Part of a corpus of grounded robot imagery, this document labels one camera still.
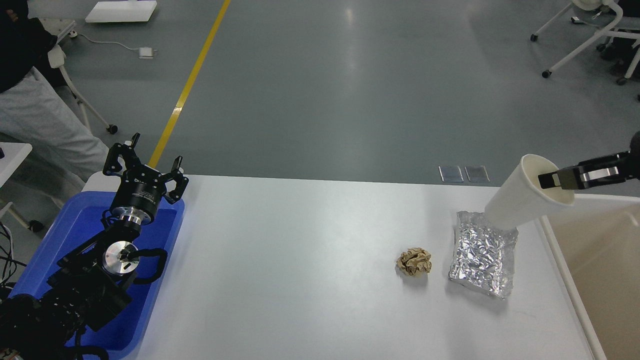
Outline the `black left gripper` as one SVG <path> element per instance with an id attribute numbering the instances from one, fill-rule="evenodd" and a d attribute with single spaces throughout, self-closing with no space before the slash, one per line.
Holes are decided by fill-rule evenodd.
<path id="1" fill-rule="evenodd" d="M 129 143 L 116 142 L 107 153 L 102 174 L 121 176 L 109 208 L 110 214 L 144 226 L 153 223 L 162 198 L 172 205 L 180 201 L 190 180 L 182 169 L 182 155 L 174 159 L 170 171 L 164 174 L 142 167 L 135 152 L 140 136 L 136 132 Z M 168 190 L 166 184 L 171 182 L 174 187 Z"/>

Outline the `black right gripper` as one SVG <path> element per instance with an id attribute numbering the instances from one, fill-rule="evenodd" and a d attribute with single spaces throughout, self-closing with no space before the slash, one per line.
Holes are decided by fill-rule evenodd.
<path id="1" fill-rule="evenodd" d="M 640 179 L 640 131 L 630 141 L 630 152 L 618 152 L 581 161 L 552 172 L 539 174 L 542 189 L 560 187 L 568 191 L 624 183 Z"/>

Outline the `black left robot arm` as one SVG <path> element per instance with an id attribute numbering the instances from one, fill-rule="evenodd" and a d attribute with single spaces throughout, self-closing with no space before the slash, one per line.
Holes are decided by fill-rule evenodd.
<path id="1" fill-rule="evenodd" d="M 21 293 L 1 303 L 1 358 L 22 360 L 109 359 L 107 350 L 82 345 L 87 328 L 101 330 L 131 303 L 131 285 L 159 280 L 169 260 L 160 247 L 138 248 L 142 227 L 153 223 L 165 200 L 182 199 L 189 184 L 178 156 L 162 173 L 142 164 L 135 152 L 139 133 L 115 143 L 103 165 L 105 176 L 119 178 L 113 201 L 102 214 L 103 230 L 58 260 L 40 298 Z"/>

